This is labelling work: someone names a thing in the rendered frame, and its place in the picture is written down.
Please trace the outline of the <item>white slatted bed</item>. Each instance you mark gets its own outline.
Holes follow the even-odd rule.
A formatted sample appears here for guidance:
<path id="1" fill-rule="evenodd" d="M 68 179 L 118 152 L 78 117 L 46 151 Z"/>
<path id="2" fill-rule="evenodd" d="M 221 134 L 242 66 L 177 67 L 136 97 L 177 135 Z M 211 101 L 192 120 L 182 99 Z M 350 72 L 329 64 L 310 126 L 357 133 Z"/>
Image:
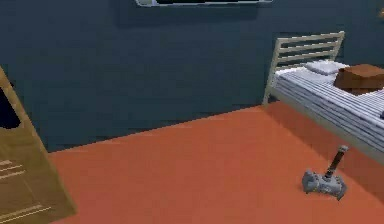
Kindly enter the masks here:
<path id="1" fill-rule="evenodd" d="M 339 31 L 278 38 L 262 104 L 275 97 L 384 165 L 384 89 L 355 96 L 333 85 L 337 73 L 321 75 L 304 67 L 335 61 L 344 36 Z"/>

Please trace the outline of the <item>white pillow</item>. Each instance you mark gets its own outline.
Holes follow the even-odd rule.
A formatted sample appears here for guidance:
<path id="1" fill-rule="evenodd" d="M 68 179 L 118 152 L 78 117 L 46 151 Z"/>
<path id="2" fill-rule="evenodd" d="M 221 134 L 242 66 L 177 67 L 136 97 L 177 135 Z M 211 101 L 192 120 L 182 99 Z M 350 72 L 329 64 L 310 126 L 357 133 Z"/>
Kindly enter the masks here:
<path id="1" fill-rule="evenodd" d="M 340 69 L 346 68 L 346 65 L 330 60 L 320 60 L 308 62 L 304 65 L 304 67 L 321 75 L 333 75 L 336 74 Z"/>

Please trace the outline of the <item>grey hammer shaped object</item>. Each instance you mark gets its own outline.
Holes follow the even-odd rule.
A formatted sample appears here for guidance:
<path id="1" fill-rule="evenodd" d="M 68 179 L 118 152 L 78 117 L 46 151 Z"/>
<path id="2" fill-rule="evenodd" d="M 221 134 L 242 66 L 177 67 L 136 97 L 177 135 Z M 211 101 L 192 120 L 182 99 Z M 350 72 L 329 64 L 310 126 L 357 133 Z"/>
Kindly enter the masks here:
<path id="1" fill-rule="evenodd" d="M 306 170 L 302 177 L 303 191 L 306 194 L 310 192 L 328 194 L 340 201 L 347 191 L 347 185 L 341 176 L 336 176 L 334 173 L 348 150 L 348 146 L 341 145 L 324 174 Z"/>

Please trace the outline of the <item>brown box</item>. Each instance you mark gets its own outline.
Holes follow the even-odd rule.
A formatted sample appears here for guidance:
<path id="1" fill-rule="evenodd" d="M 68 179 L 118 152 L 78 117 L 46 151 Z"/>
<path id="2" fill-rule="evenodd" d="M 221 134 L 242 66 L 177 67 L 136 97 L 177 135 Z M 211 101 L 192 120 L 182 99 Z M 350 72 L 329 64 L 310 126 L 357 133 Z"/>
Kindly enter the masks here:
<path id="1" fill-rule="evenodd" d="M 384 88 L 384 69 L 370 64 L 340 68 L 333 85 L 353 95 Z"/>

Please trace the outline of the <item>tan wooden cupboard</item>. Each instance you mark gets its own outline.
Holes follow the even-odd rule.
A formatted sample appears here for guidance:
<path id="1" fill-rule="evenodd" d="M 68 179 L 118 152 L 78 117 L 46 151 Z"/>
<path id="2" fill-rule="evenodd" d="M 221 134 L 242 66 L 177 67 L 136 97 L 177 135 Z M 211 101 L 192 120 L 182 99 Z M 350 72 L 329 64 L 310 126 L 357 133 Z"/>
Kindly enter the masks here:
<path id="1" fill-rule="evenodd" d="M 0 224 L 50 224 L 76 207 L 0 67 Z"/>

